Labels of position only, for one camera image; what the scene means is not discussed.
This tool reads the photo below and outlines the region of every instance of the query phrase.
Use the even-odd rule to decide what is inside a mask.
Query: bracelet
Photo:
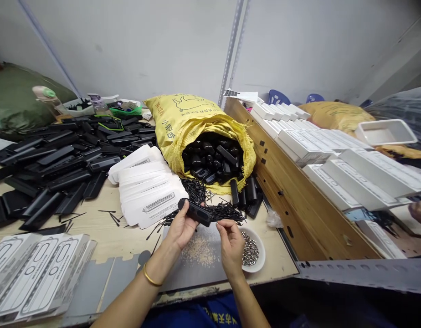
[[[156,283],[156,282],[154,282],[154,280],[153,279],[151,279],[149,276],[148,276],[148,274],[147,274],[147,270],[145,269],[145,266],[147,265],[147,263],[145,263],[144,264],[144,269],[142,270],[143,272],[144,272],[144,276],[145,276],[145,278],[147,278],[147,280],[149,281],[149,283],[150,284],[152,284],[153,286],[156,286],[156,287],[160,287],[160,286],[162,286],[163,284],[161,283],[161,284],[158,284],[158,283]]]

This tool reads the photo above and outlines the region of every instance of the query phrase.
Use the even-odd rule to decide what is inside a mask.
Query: yellow woven sack
[[[243,124],[225,114],[216,103],[189,94],[161,95],[147,99],[145,104],[156,122],[160,151],[176,174],[192,178],[185,174],[183,150],[200,134],[215,132],[237,140],[244,151],[244,178],[238,181],[238,190],[244,188],[246,178],[253,172],[256,154]],[[208,189],[219,195],[231,193],[229,182],[221,186],[214,183]]]

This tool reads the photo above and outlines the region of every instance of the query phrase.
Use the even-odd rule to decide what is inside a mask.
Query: green cloth
[[[0,133],[26,133],[55,121],[46,105],[36,101],[31,88],[45,86],[62,103],[77,96],[68,88],[28,68],[4,63],[0,71]]]

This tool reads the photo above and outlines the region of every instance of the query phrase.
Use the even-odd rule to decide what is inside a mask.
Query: wooden shelf
[[[300,261],[379,259],[366,240],[306,174],[233,98],[226,114],[246,124],[256,152],[255,172]]]

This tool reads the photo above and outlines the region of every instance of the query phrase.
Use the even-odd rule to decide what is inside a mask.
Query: table
[[[13,190],[12,187],[0,182],[0,195],[4,192]],[[208,203],[217,204],[224,200],[230,200],[231,196],[214,195]],[[118,186],[112,185],[108,180],[100,192],[98,198],[94,200],[84,201],[75,210],[74,213],[85,213],[84,215],[73,220],[73,225],[69,231],[71,235],[82,233],[89,234],[91,239],[98,242],[92,260],[97,263],[103,263],[111,257],[122,256],[124,260],[129,260],[134,254],[142,253],[144,250],[152,251],[156,245],[156,241],[163,230],[159,234],[156,231],[146,240],[153,227],[141,230],[138,227],[126,227],[125,219],[121,219],[120,227],[117,227],[108,213],[99,212],[99,210],[116,211],[117,218],[121,217],[121,205],[119,202]],[[72,218],[70,215],[63,218],[62,221]],[[263,241],[266,249],[266,261],[264,267],[257,273],[246,274],[247,281],[250,285],[257,285],[266,282],[272,282],[298,274],[298,270],[291,259],[288,250],[285,247],[278,231],[266,225],[267,210],[262,204],[255,220],[247,217],[247,225],[254,229]],[[21,232],[18,228],[21,221],[0,229],[0,240],[4,236]],[[43,228],[59,225],[58,217],[51,217],[43,226]],[[206,286],[195,287],[186,291],[176,292],[173,294],[164,293],[154,306],[162,306],[175,302],[190,300],[197,297],[213,295],[230,290],[228,282],[221,282]],[[61,318],[51,318],[44,323],[36,323],[38,327],[58,327]]]

